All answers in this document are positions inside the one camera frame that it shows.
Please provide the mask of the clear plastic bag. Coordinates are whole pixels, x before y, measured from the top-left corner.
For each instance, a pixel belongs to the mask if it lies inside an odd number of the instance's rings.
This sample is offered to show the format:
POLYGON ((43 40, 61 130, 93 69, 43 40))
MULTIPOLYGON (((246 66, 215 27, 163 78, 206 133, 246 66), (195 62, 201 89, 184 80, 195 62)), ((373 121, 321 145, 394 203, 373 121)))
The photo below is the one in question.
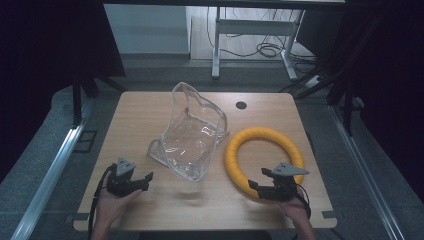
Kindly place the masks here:
POLYGON ((164 133, 153 140, 148 156, 177 176, 200 181, 217 146, 228 135, 225 112, 187 83, 178 83, 171 97, 171 114, 164 133))

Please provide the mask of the person's left hand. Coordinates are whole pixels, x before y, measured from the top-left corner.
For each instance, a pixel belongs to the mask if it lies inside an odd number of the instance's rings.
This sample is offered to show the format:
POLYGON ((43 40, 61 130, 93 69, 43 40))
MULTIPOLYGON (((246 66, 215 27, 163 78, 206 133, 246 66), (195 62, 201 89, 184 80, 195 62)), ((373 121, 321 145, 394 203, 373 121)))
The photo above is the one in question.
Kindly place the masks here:
POLYGON ((96 207, 94 224, 96 229, 109 228, 121 216, 126 207, 142 193, 141 190, 136 190, 125 197, 117 197, 107 190, 107 178, 102 183, 96 207))

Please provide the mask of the white metal desk frame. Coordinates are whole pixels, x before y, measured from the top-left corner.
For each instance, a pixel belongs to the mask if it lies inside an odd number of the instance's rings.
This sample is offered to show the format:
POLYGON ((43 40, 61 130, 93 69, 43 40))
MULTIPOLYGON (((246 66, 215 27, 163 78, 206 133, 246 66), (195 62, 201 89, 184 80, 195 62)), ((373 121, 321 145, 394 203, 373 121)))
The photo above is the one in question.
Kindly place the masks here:
POLYGON ((263 36, 283 36, 288 41, 280 53, 284 62, 288 77, 291 81, 298 79, 294 65, 290 60, 290 54, 295 42, 300 23, 303 17, 303 10, 295 10, 293 21, 274 20, 234 20, 222 19, 220 8, 216 8, 214 47, 212 55, 212 78, 218 79, 220 76, 220 36, 223 34, 242 35, 263 35, 263 36))

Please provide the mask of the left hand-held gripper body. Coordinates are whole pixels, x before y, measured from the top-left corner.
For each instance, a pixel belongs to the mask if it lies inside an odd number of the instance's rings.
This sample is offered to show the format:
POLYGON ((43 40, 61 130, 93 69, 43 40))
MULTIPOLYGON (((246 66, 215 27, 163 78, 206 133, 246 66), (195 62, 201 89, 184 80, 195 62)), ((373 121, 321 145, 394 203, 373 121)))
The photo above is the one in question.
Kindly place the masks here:
POLYGON ((106 184, 107 191, 115 196, 125 197, 136 190, 143 190, 142 180, 131 180, 135 167, 134 163, 119 157, 117 163, 112 165, 112 173, 106 184))

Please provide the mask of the person's right hand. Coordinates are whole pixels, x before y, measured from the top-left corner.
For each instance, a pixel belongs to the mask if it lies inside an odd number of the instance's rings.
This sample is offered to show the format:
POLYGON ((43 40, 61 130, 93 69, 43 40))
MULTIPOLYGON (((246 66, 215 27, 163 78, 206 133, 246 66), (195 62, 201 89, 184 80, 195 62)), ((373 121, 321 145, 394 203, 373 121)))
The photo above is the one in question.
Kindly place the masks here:
POLYGON ((296 229, 311 227, 304 204, 297 197, 293 197, 289 201, 277 202, 277 206, 292 221, 296 229))

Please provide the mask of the black floor bracket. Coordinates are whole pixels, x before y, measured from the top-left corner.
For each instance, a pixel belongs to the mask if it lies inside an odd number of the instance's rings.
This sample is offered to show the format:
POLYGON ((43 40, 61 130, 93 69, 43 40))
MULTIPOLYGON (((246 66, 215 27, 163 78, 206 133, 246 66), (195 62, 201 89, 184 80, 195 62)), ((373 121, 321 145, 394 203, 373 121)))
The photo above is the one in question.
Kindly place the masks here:
POLYGON ((73 151, 75 153, 90 153, 97 133, 97 130, 84 130, 79 136, 73 151))

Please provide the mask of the aluminium floor rail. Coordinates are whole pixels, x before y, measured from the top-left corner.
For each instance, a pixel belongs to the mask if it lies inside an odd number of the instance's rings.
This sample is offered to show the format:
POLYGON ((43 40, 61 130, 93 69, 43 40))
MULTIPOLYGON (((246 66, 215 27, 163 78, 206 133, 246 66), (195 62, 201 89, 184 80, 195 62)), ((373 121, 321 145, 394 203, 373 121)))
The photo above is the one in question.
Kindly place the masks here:
POLYGON ((405 240, 398 221, 382 195, 354 138, 345 129, 341 114, 335 106, 329 106, 328 109, 389 238, 391 240, 405 240))
POLYGON ((87 124, 88 118, 92 113, 94 103, 95 101, 93 99, 88 99, 84 102, 80 123, 68 131, 45 177, 16 227, 11 240, 29 240, 65 166, 67 165, 71 153, 87 124))

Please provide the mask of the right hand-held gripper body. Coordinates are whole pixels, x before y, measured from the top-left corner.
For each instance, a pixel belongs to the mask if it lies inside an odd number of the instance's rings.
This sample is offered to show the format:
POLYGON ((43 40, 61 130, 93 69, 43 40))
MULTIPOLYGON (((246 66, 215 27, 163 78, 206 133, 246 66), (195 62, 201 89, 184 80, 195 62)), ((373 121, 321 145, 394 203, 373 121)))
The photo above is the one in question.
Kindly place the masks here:
POLYGON ((297 194, 297 183, 295 176, 303 177, 308 174, 307 170, 293 166, 288 163, 280 163, 271 170, 274 177, 272 186, 263 186, 264 190, 258 192, 260 199, 271 201, 289 201, 297 194))

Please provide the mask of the black metal stand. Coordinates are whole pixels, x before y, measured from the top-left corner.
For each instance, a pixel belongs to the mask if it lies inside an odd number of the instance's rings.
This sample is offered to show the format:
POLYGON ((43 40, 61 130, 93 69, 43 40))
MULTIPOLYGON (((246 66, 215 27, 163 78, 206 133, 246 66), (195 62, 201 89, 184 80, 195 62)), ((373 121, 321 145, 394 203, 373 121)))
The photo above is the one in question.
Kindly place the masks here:
POLYGON ((109 85, 120 93, 126 92, 127 89, 114 81, 112 78, 100 74, 98 71, 86 70, 76 72, 72 76, 72 96, 73 96, 73 124, 72 128, 77 128, 82 123, 82 97, 81 91, 84 91, 89 99, 96 98, 99 94, 99 88, 95 83, 98 79, 109 85))
POLYGON ((358 107, 354 106, 355 85, 356 83, 353 77, 340 78, 334 83, 326 97, 327 103, 330 105, 336 105, 340 101, 343 101, 342 126, 349 136, 352 135, 352 112, 358 110, 358 107))

